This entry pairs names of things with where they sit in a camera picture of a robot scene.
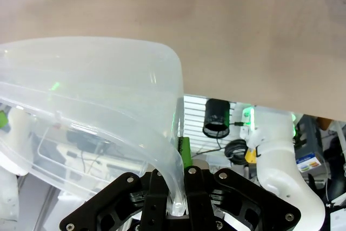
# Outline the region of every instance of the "black robotic claw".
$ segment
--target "black robotic claw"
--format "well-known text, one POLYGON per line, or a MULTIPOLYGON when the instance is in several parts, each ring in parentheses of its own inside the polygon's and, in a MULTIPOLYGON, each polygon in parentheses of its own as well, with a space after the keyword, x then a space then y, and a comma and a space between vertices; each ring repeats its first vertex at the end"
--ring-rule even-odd
POLYGON ((157 170, 139 178, 125 173, 60 223, 61 231, 116 231, 142 211, 130 231, 235 231, 214 216, 212 204, 258 231, 293 229, 300 211, 230 169, 212 174, 197 166, 185 169, 188 216, 168 217, 168 187, 157 170))

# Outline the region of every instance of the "black cylinder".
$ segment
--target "black cylinder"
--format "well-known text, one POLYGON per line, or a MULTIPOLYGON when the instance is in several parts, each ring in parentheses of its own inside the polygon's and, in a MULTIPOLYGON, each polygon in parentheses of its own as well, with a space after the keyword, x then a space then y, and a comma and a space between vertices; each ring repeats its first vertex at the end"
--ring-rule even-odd
POLYGON ((224 138, 229 135, 228 101, 211 98, 205 104, 203 132, 210 138, 224 138))

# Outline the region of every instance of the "beige tabletop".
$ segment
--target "beige tabletop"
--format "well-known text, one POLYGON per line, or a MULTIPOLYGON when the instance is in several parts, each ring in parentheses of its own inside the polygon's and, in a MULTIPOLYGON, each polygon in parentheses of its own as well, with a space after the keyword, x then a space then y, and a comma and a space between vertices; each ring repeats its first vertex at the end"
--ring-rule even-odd
POLYGON ((188 94, 346 121, 346 0, 0 0, 0 43, 49 36, 160 42, 188 94))

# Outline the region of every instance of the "metal grate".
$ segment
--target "metal grate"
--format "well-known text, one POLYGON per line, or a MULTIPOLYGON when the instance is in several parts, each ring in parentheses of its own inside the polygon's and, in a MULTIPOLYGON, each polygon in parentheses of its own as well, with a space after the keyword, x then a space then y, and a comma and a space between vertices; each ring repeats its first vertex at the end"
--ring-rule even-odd
MULTIPOLYGON (((184 136, 190 138, 191 151, 193 153, 215 149, 218 147, 216 139, 206 137, 202 132, 205 115, 205 104, 207 100, 208 98, 206 97, 191 95, 184 96, 184 136)), ((235 105, 235 102, 230 102, 230 121, 235 105)), ((233 139, 234 138, 232 138, 231 135, 228 135, 227 137, 220 139, 219 143, 223 147, 233 139)))

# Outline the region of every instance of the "label on box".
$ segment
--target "label on box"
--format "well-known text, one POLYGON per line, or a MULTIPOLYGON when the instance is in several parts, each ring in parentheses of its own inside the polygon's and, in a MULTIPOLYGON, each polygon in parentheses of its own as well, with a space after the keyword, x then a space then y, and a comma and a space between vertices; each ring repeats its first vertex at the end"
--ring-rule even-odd
POLYGON ((296 160, 300 172, 305 172, 314 169, 321 165, 314 153, 308 154, 296 160))

